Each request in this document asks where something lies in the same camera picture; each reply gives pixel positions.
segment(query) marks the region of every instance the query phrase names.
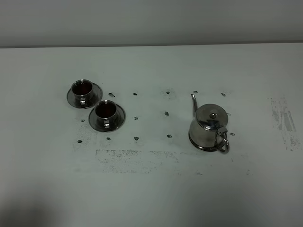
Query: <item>stainless steel teapot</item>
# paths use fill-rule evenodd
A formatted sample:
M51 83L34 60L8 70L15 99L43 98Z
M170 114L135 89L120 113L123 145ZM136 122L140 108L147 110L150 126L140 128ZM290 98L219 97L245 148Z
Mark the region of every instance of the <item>stainless steel teapot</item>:
M205 104L197 108L196 97L191 94L193 100L193 114L189 127L189 139L198 149L204 151L219 150L223 153L229 151L227 140L228 115L226 111L215 104Z

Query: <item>teapot lid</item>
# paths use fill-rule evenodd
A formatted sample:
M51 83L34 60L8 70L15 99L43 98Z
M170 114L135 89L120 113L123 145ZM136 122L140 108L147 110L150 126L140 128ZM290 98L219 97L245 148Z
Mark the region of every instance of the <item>teapot lid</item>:
M218 105L205 104L197 109L196 119L206 130L217 131L219 128L227 125L228 115Z

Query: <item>dark liquid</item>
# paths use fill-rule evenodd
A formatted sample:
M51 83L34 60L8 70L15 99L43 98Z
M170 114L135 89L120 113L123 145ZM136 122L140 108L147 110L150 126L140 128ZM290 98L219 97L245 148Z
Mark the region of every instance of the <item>dark liquid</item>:
M103 103L96 107L96 114L102 118L108 118L115 114L116 106L112 103Z
M76 95L82 96L86 95L92 90L93 86L91 83L86 82L86 81L81 81L79 83L76 83L72 86L72 91Z

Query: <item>table surface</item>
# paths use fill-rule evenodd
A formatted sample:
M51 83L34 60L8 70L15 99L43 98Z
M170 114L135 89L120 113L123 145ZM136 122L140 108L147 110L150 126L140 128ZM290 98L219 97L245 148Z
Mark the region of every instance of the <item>table surface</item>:
M0 208L64 227L302 226L302 71L303 44L1 49ZM119 130L67 103L78 79L125 109ZM228 112L228 154L190 143L193 91Z

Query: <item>teapot spout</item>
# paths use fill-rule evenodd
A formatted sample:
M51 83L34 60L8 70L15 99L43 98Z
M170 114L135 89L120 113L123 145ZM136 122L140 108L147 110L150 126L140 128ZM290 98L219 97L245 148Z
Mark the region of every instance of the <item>teapot spout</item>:
M197 107L197 101L196 101L196 97L195 97L194 94L190 94L190 95L191 95L191 98L193 100L193 115L195 117L196 116L196 111L198 109L198 107Z

